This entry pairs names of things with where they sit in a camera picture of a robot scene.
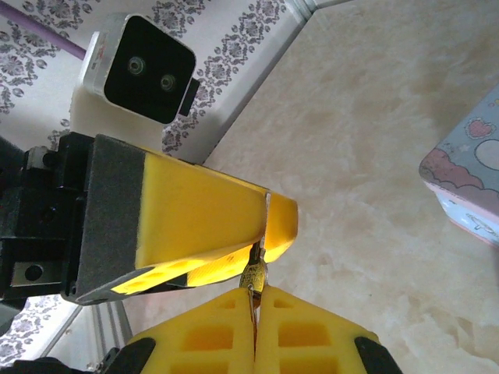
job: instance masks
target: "yellow foam pad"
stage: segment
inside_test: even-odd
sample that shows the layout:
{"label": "yellow foam pad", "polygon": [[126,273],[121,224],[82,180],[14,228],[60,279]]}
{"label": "yellow foam pad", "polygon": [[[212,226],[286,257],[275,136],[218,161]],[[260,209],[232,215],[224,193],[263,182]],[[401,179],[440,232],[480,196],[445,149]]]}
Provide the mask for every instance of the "yellow foam pad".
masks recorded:
{"label": "yellow foam pad", "polygon": [[356,337],[376,334],[278,288],[262,294],[255,374],[366,374]]}
{"label": "yellow foam pad", "polygon": [[145,291],[247,247],[263,236],[266,217],[261,191],[147,153],[135,265],[153,269],[113,291]]}
{"label": "yellow foam pad", "polygon": [[249,292],[237,288],[136,335],[156,346],[142,374],[251,374],[253,324]]}
{"label": "yellow foam pad", "polygon": [[[234,183],[244,185],[248,189],[258,191],[265,197],[267,190],[258,185],[245,182],[230,175],[224,175],[209,170],[214,175],[220,175]],[[298,234],[298,206],[295,200],[276,192],[271,193],[268,212],[267,230],[265,232],[265,261],[268,263],[278,259],[295,241]],[[200,266],[188,274],[187,284],[191,287],[225,281],[241,274],[248,263],[251,245],[230,253],[211,263]]]}

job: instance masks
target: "marble floor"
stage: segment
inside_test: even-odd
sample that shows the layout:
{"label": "marble floor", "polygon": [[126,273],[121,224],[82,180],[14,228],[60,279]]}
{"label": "marble floor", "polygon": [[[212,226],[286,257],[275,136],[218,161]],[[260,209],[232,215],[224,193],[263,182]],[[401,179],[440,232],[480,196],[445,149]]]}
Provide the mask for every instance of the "marble floor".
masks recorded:
{"label": "marble floor", "polygon": [[[270,282],[376,332],[405,374],[499,373],[499,252],[418,165],[499,83],[499,2],[317,11],[206,165],[296,199]],[[135,333],[236,282],[126,301]]]}

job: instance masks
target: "camera lens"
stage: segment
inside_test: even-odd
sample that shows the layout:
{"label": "camera lens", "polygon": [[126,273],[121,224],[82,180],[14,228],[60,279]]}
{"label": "camera lens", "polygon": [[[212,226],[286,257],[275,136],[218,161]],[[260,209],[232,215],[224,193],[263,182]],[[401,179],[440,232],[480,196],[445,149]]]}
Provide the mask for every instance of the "camera lens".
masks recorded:
{"label": "camera lens", "polygon": [[142,74],[145,68],[146,68],[146,62],[143,60],[143,58],[133,56],[128,61],[128,71],[134,76]]}
{"label": "camera lens", "polygon": [[166,74],[161,77],[160,84],[163,91],[172,92],[175,89],[176,83],[175,77],[171,74]]}

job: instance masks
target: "screw hole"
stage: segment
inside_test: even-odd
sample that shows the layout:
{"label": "screw hole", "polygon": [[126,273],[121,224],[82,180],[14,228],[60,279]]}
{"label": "screw hole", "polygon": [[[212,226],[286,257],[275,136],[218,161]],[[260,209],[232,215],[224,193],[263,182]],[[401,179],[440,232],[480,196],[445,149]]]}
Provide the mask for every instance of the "screw hole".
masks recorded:
{"label": "screw hole", "polygon": [[44,270],[40,265],[31,265],[24,272],[24,277],[30,282],[34,282],[38,281],[43,273]]}
{"label": "screw hole", "polygon": [[40,219],[41,222],[44,224],[48,224],[52,222],[55,218],[55,208],[53,206],[49,206],[48,208],[45,208],[42,210]]}

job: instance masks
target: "small metal object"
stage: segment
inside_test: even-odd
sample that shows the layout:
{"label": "small metal object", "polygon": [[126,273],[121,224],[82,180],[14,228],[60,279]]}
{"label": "small metal object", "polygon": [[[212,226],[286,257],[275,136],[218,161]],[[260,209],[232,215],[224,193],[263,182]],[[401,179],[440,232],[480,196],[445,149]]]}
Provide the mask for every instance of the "small metal object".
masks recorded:
{"label": "small metal object", "polygon": [[248,286],[249,291],[249,314],[251,315],[251,323],[253,324],[253,340],[255,343],[255,347],[257,344],[257,308],[254,304],[254,292],[253,285]]}
{"label": "small metal object", "polygon": [[[271,193],[265,193],[265,205],[267,208],[267,216],[265,219],[265,229],[267,230],[268,211],[271,202]],[[248,288],[250,291],[253,310],[260,306],[260,299],[265,284],[267,284],[268,269],[264,261],[265,255],[265,233],[262,239],[253,244],[249,251],[249,261],[241,274],[239,286]]]}

